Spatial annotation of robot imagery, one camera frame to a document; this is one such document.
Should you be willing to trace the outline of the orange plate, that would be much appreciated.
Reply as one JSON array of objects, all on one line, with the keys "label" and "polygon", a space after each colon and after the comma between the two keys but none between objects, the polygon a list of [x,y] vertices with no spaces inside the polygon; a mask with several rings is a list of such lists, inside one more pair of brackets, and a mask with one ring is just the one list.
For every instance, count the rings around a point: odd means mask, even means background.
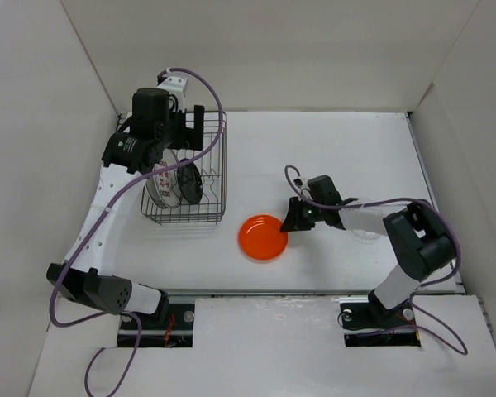
[{"label": "orange plate", "polygon": [[289,237],[280,230],[282,222],[269,214],[259,214],[243,222],[238,233],[241,251],[254,261],[273,261],[287,248]]}]

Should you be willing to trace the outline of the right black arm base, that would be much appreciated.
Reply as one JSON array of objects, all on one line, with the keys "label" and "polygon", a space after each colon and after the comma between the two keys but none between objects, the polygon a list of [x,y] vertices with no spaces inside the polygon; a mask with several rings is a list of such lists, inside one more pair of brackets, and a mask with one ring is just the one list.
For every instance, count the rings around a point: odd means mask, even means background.
[{"label": "right black arm base", "polygon": [[409,303],[383,310],[369,302],[340,302],[338,323],[346,347],[420,347]]}]

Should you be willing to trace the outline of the black small plate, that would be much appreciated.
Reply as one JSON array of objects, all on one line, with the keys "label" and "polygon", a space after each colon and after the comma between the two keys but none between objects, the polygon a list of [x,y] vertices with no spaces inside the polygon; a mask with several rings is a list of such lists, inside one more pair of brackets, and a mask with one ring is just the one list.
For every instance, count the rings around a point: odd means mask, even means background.
[{"label": "black small plate", "polygon": [[198,167],[190,163],[178,168],[177,180],[182,197],[189,204],[199,204],[203,197],[203,181]]}]

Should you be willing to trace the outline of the white plate red characters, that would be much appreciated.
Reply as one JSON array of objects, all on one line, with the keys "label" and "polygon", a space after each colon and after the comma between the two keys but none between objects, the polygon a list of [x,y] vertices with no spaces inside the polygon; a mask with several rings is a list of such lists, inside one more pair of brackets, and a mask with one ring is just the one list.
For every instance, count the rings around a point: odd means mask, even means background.
[{"label": "white plate red characters", "polygon": [[[178,157],[171,149],[165,149],[162,159],[153,167],[153,171],[157,171],[171,165],[178,164]],[[155,205],[160,208],[177,208],[182,201],[180,193],[177,169],[165,171],[152,176],[156,187]]]}]

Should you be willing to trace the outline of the green rimmed white plate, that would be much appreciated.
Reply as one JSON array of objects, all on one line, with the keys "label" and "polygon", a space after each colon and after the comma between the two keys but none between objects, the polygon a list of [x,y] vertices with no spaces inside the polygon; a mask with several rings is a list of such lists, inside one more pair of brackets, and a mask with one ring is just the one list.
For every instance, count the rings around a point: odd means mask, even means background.
[{"label": "green rimmed white plate", "polygon": [[156,187],[155,187],[155,182],[154,182],[154,178],[153,177],[150,177],[147,179],[147,181],[145,182],[145,189],[150,197],[150,201],[152,203],[155,203],[155,199],[156,199]]}]

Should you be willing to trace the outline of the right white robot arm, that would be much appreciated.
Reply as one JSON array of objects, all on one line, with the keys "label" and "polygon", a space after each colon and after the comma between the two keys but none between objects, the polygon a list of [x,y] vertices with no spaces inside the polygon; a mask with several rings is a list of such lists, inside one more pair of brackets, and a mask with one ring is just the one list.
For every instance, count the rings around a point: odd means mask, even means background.
[{"label": "right white robot arm", "polygon": [[331,206],[292,197],[280,231],[309,231],[318,222],[342,231],[385,236],[396,257],[395,267],[369,292],[366,302],[341,305],[341,324],[349,331],[397,328],[412,321],[413,294],[457,254],[445,223],[428,202],[369,205],[349,198]]}]

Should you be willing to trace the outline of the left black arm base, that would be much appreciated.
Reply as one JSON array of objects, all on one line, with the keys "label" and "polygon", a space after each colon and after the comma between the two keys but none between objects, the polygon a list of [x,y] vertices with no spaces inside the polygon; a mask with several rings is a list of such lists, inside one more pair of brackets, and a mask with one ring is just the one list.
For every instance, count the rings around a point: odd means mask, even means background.
[{"label": "left black arm base", "polygon": [[[169,304],[166,314],[159,318],[136,313],[141,321],[139,347],[190,348],[193,346],[194,303]],[[124,316],[119,323],[117,347],[133,347],[138,336],[138,324],[133,317]]]}]

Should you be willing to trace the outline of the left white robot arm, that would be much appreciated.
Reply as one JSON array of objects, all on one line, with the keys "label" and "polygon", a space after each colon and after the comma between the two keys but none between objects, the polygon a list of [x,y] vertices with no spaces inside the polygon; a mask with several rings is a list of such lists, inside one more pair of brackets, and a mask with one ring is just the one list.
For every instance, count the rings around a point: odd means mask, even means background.
[{"label": "left white robot arm", "polygon": [[155,88],[140,88],[132,96],[131,116],[110,136],[103,155],[98,188],[82,229],[63,263],[49,265],[52,284],[50,319],[58,325],[58,296],[120,315],[140,313],[150,328],[168,320],[167,294],[114,274],[115,254],[135,197],[154,170],[176,170],[163,155],[170,149],[190,149],[202,156],[205,108],[193,109],[195,124],[186,125],[186,81],[177,78]]}]

